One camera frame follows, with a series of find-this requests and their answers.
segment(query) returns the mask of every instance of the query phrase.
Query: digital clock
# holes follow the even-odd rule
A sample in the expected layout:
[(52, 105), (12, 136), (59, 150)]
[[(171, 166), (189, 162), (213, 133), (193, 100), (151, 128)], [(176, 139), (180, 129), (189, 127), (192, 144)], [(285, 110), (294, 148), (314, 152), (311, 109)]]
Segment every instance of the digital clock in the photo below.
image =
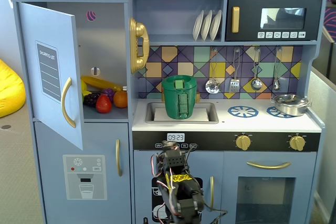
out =
[(167, 133), (167, 141), (184, 142), (184, 133)]

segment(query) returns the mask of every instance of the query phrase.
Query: play kitchen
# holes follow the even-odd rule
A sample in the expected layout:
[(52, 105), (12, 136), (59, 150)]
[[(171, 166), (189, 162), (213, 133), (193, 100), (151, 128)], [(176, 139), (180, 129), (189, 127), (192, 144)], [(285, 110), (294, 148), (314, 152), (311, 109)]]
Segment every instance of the play kitchen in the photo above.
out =
[(169, 223), (167, 140), (191, 150), (195, 223), (308, 224), (325, 2), (13, 0), (45, 222)]

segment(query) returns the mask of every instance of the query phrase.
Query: floor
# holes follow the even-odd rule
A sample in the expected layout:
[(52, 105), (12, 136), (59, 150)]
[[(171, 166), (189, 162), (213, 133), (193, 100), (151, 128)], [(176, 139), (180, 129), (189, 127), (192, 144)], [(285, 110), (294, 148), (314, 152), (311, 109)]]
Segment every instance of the floor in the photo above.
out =
[[(27, 105), (0, 118), (0, 223), (43, 223), (31, 139)], [(316, 207), (311, 224), (324, 224)]]

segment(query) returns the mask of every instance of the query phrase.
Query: saucepan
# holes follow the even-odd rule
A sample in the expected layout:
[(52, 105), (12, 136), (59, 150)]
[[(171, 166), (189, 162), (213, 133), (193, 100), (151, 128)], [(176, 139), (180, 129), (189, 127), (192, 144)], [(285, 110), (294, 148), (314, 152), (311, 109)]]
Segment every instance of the saucepan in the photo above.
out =
[(284, 114), (292, 116), (304, 115), (307, 108), (312, 105), (312, 100), (300, 97), (296, 94), (281, 94), (271, 98), (271, 102), (275, 104), (277, 110)]

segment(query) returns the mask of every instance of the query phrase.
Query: microwave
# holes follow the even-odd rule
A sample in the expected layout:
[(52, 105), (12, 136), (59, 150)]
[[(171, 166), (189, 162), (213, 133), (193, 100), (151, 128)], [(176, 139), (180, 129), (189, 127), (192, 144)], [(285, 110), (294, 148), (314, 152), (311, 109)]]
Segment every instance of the microwave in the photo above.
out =
[(316, 40), (322, 0), (228, 0), (226, 41)]

